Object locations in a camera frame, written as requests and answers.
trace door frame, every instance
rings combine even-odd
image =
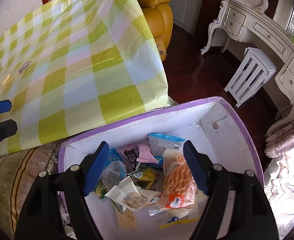
[[[199,17],[194,33],[194,42],[204,47],[208,41],[208,26],[217,18],[221,0],[202,0]]]

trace yellow checkered tablecloth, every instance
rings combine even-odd
[[[53,0],[0,38],[0,100],[17,122],[0,157],[168,106],[137,0]]]

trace ornate carved table leg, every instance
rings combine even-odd
[[[209,26],[208,26],[208,43],[207,43],[206,47],[204,47],[200,50],[201,54],[205,54],[207,51],[209,51],[211,44],[212,44],[212,41],[213,41],[214,32],[217,28],[220,27],[220,21],[222,20],[222,18],[224,16],[224,11],[225,11],[226,5],[227,5],[226,1],[221,2],[218,18],[215,19],[211,24],[209,24]]]
[[[280,126],[289,124],[294,121],[294,104],[292,106],[291,112],[289,115],[287,115],[285,118],[275,122],[267,131],[266,137],[269,137],[272,135],[273,131],[279,128]]]

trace dark red wooden floor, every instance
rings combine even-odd
[[[242,106],[224,88],[239,67],[226,53],[209,51],[199,58],[199,48],[191,38],[173,29],[163,62],[168,81],[168,94],[177,103],[220,96],[236,110],[246,125],[258,152],[262,167],[268,163],[264,154],[265,134],[275,122],[261,98],[256,94]]]

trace sofa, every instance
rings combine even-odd
[[[160,58],[164,61],[173,29],[173,14],[168,4],[171,0],[137,1],[155,39]]]

